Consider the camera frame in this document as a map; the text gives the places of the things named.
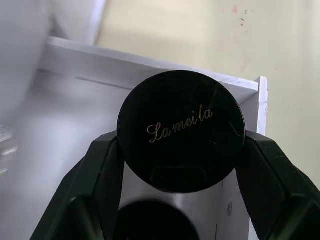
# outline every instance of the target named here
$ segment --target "white shelf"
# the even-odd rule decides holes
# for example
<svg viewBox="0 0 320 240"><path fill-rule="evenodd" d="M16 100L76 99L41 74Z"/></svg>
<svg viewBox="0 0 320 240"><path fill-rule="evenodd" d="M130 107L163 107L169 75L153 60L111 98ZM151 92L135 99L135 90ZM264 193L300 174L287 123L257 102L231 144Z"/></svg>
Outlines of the white shelf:
<svg viewBox="0 0 320 240"><path fill-rule="evenodd" d="M264 77L249 81L51 37L18 116L19 164L1 179L6 182L0 214L3 239L29 239L62 178L86 154L93 140L116 130L120 108L130 91L148 77L169 70L195 71L219 81L240 105L246 128L264 134L268 100ZM249 239L254 231L249 232L250 219L235 172L223 181L220 194L217 186L222 183L205 193L215 199L215 211L221 209L220 217L215 217L220 219L216 240ZM230 201L232 215L226 216Z"/></svg>

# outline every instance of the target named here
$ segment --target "white wall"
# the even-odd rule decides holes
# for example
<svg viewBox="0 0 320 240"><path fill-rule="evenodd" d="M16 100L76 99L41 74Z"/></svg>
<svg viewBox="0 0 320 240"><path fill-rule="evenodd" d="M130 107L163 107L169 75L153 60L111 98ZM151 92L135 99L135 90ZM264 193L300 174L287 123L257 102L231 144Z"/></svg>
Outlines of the white wall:
<svg viewBox="0 0 320 240"><path fill-rule="evenodd" d="M269 80L266 135L320 188L319 0L108 0L98 45Z"/></svg>

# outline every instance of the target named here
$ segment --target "blurry object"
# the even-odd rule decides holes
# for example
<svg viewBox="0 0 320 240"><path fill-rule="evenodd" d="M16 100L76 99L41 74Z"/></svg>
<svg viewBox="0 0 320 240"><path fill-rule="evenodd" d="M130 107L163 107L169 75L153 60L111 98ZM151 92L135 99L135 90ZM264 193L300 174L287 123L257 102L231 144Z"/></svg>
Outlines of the blurry object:
<svg viewBox="0 0 320 240"><path fill-rule="evenodd" d="M0 1L0 121L24 101L48 34L47 0Z"/></svg>
<svg viewBox="0 0 320 240"><path fill-rule="evenodd" d="M107 0L51 0L50 35L95 44Z"/></svg>
<svg viewBox="0 0 320 240"><path fill-rule="evenodd" d="M9 164L16 157L17 149L14 131L0 124L0 177L8 172Z"/></svg>

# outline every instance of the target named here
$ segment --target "cream wall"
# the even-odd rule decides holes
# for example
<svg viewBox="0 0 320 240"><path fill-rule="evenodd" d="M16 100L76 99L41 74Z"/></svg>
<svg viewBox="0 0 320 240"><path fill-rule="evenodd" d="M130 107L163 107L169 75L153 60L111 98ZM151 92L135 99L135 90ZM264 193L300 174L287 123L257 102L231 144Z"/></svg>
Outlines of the cream wall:
<svg viewBox="0 0 320 240"><path fill-rule="evenodd" d="M319 0L107 0L97 44L255 80L266 135L320 188Z"/></svg>

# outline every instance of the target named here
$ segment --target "white cardboard box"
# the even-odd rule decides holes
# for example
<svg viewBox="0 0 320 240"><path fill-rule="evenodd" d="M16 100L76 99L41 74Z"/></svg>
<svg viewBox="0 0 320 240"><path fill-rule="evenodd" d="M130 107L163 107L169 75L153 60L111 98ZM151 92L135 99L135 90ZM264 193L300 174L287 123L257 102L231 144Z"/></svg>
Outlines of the white cardboard box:
<svg viewBox="0 0 320 240"><path fill-rule="evenodd" d="M29 239L62 178L93 140L116 130L120 108L130 91L169 70L195 71L219 81L238 101L246 129L265 134L265 77L249 81L51 37L17 118L18 159L10 174L1 179L5 197L0 199L0 238ZM220 199L219 224L212 226L216 240L257 239L235 171L223 180L215 198ZM232 215L227 216L230 202Z"/></svg>

